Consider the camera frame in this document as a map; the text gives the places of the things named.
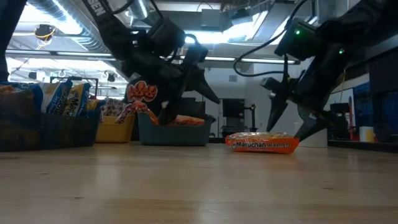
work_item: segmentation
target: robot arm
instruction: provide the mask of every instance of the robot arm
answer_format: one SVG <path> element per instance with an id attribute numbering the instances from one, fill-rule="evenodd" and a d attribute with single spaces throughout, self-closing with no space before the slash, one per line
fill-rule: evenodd
<path id="1" fill-rule="evenodd" d="M 398 33 L 395 0 L 362 0 L 341 17 L 330 19 L 319 28 L 293 19 L 275 53 L 287 54 L 312 63 L 300 77 L 288 79 L 285 68 L 282 83 L 273 78 L 263 79 L 261 85 L 270 90 L 270 131 L 287 107 L 287 100 L 305 111 L 304 123 L 296 134 L 300 140 L 329 125 L 347 128 L 345 118 L 324 111 L 331 91 L 338 85 L 352 56 L 361 47 L 380 43 Z"/>
<path id="2" fill-rule="evenodd" d="M 195 90 L 209 100 L 220 103 L 205 80 L 204 70 L 197 66 L 198 62 L 204 61 L 208 50 L 197 42 L 195 36 L 186 35 L 168 18 L 163 18 L 160 12 L 160 19 L 148 32 L 139 30 L 137 34 L 132 34 L 133 30 L 125 27 L 114 16 L 122 10 L 112 11 L 106 0 L 82 1 L 93 16 L 104 44 L 116 59 L 122 61 L 125 75 L 130 77 L 136 72 L 168 89 L 169 101 L 162 104 L 164 107 L 159 115 L 160 124 L 175 119 L 179 108 L 187 110 L 186 105 L 181 105 L 180 101 L 184 91 Z M 172 59 L 164 60 L 172 53 L 175 56 L 187 36 L 193 37 L 196 44 L 188 48 L 182 64 L 172 64 Z"/>

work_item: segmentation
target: black stand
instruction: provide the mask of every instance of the black stand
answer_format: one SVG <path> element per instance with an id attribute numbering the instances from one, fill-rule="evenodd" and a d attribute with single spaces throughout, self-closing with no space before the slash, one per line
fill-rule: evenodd
<path id="1" fill-rule="evenodd" d="M 250 132 L 256 132 L 256 106 L 251 105 L 250 107 L 244 107 L 245 110 L 250 110 L 251 111 L 251 128 Z"/>

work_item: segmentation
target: wooden table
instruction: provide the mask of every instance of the wooden table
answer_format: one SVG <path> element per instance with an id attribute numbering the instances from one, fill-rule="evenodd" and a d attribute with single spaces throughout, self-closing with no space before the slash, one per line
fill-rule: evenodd
<path id="1" fill-rule="evenodd" d="M 1 224 L 381 224 L 398 219 L 398 156 L 99 144 L 0 153 Z"/>

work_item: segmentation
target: orange snack bag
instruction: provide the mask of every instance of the orange snack bag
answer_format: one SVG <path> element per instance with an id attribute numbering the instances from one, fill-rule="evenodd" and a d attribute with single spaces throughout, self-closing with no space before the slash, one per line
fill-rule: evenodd
<path id="1" fill-rule="evenodd" d="M 155 125 L 159 125 L 159 120 L 145 103 L 140 101 L 135 101 L 133 103 L 133 107 L 135 107 L 138 113 L 148 114 L 152 123 Z M 204 119 L 177 115 L 177 117 L 172 122 L 170 122 L 168 126 L 202 126 L 204 125 L 204 123 L 205 123 Z"/>
<path id="2" fill-rule="evenodd" d="M 291 154 L 300 140 L 286 133 L 235 133 L 227 136 L 225 143 L 235 152 L 274 152 Z"/>
<path id="3" fill-rule="evenodd" d="M 192 118 L 190 116 L 177 115 L 176 119 L 168 124 L 168 126 L 202 126 L 205 124 L 204 119 Z"/>

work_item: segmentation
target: chip bag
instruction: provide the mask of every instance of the chip bag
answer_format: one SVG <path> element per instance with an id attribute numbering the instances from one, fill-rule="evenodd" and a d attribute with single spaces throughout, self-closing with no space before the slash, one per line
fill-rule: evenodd
<path id="1" fill-rule="evenodd" d="M 67 80 L 65 83 L 40 83 L 39 86 L 43 91 L 41 112 L 63 114 L 72 84 L 71 80 Z"/>
<path id="2" fill-rule="evenodd" d="M 86 109 L 88 98 L 90 97 L 89 90 L 91 85 L 89 83 L 74 86 L 68 95 L 67 105 L 64 116 L 81 116 Z"/>
<path id="3" fill-rule="evenodd" d="M 116 118 L 115 124 L 124 124 L 129 116 L 134 116 L 136 114 L 136 109 L 133 104 L 128 104 L 122 113 Z"/>
<path id="4" fill-rule="evenodd" d="M 135 101 L 133 103 L 133 108 L 135 108 L 138 113 L 148 114 L 152 123 L 155 125 L 159 125 L 159 120 L 157 119 L 156 115 L 148 108 L 148 106 L 145 103 L 140 101 Z"/>
<path id="5" fill-rule="evenodd" d="M 37 83 L 16 83 L 16 82 L 0 82 L 0 86 L 12 86 L 14 91 L 32 90 L 33 103 L 37 110 L 40 111 L 43 102 L 43 92 Z"/>
<path id="6" fill-rule="evenodd" d="M 227 136 L 225 143 L 235 152 L 274 152 L 291 154 L 300 140 L 286 133 L 235 133 Z"/>

